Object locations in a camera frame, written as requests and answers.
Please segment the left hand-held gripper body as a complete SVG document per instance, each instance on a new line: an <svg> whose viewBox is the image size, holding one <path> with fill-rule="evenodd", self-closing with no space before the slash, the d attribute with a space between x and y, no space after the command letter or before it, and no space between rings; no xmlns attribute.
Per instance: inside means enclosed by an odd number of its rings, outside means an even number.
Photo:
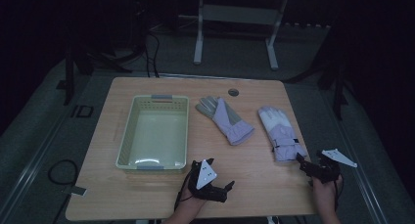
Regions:
<svg viewBox="0 0 415 224"><path fill-rule="evenodd" d="M217 177L217 173L211 167L212 162L213 158L192 162L188 189L195 198L212 201L210 196L213 193L223 193L223 188L211 184Z"/></svg>

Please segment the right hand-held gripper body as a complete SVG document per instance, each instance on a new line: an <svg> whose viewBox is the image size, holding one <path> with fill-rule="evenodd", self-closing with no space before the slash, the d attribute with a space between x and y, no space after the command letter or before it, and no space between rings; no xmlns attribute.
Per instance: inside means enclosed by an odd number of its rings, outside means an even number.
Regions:
<svg viewBox="0 0 415 224"><path fill-rule="evenodd" d="M338 149L320 150L316 152L319 158L317 164L311 164L313 176L318 178L322 183L336 181L341 173L340 164L356 168L357 163L346 157Z"/></svg>

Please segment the purple and white ski glove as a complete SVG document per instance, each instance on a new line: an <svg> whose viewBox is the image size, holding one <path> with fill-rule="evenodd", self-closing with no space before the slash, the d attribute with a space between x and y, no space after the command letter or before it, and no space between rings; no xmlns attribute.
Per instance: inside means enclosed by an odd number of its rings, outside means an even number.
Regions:
<svg viewBox="0 0 415 224"><path fill-rule="evenodd" d="M277 161L296 160L297 155L306 156L297 134L286 114L276 108L264 106L258 110L260 120L267 132Z"/></svg>

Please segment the person's right hand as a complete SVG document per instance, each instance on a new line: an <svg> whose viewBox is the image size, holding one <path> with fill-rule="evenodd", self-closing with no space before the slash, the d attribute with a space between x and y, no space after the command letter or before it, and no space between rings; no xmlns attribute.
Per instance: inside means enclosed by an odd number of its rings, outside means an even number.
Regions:
<svg viewBox="0 0 415 224"><path fill-rule="evenodd" d="M317 211L335 211L337 199L343 185L343 176L339 175L336 181L322 183L318 178L312 178L312 191Z"/></svg>

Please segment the person's left hand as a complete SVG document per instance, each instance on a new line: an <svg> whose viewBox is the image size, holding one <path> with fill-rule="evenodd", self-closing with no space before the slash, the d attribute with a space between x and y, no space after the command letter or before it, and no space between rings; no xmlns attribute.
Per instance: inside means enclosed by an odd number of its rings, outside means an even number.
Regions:
<svg viewBox="0 0 415 224"><path fill-rule="evenodd" d="M185 185L184 188L180 192L180 198L178 205L176 207L177 210L184 210L188 213L196 213L198 214L199 211L203 208L206 204L206 200L201 200L195 198L193 194L188 189L188 186Z"/></svg>

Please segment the purple and grey ski glove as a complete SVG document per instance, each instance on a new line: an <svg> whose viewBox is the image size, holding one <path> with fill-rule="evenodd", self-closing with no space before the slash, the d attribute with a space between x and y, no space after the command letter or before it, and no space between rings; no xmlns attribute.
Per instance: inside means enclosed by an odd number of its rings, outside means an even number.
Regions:
<svg viewBox="0 0 415 224"><path fill-rule="evenodd" d="M196 109L215 123L232 146L246 142L254 134L254 128L241 119L222 98L201 98Z"/></svg>

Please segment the pale green plastic basket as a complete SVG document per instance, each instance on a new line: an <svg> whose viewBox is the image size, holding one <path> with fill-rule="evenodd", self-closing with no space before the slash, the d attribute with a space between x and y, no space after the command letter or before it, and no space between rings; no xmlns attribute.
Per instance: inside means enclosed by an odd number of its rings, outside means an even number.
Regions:
<svg viewBox="0 0 415 224"><path fill-rule="evenodd" d="M124 171L178 172L187 163L189 98L133 98L115 166Z"/></svg>

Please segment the black tripod stand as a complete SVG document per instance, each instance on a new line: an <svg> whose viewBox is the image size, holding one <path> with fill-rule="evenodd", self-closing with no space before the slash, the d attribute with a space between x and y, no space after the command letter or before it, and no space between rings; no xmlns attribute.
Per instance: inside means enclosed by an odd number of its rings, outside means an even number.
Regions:
<svg viewBox="0 0 415 224"><path fill-rule="evenodd" d="M338 120L343 119L342 105L347 104L343 94L346 58L340 44L341 23L340 19L334 19L310 67L306 71L284 80L284 83L297 83L317 72L322 72L317 81L317 87L320 90L328 90L334 87L332 110Z"/></svg>
<svg viewBox="0 0 415 224"><path fill-rule="evenodd" d="M94 64L117 72L145 51L145 12L140 0L66 0L61 20L66 41L65 103L74 96L74 73L94 72Z"/></svg>

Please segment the grey tape piece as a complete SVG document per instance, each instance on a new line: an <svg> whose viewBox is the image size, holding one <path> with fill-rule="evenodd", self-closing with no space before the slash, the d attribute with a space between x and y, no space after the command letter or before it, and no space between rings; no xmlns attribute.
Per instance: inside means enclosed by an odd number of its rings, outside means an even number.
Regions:
<svg viewBox="0 0 415 224"><path fill-rule="evenodd" d="M67 195L83 197L86 194L87 190L85 188L81 188L81 187L73 185L73 186L66 186L63 189L63 192Z"/></svg>

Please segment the white metal stand frame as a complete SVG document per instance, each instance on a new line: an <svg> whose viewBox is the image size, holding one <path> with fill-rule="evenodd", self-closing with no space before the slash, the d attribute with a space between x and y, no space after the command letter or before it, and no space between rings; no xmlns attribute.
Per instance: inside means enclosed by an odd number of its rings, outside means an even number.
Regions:
<svg viewBox="0 0 415 224"><path fill-rule="evenodd" d="M265 39L265 46L270 68L272 70L277 70L279 65L276 58L274 43L278 30L282 24L287 3L288 0L281 0L278 9L262 9L206 4L204 0L199 0L198 31L193 63L195 65L200 65L202 63L204 48L204 21L251 23L271 25L273 27L271 35Z"/></svg>

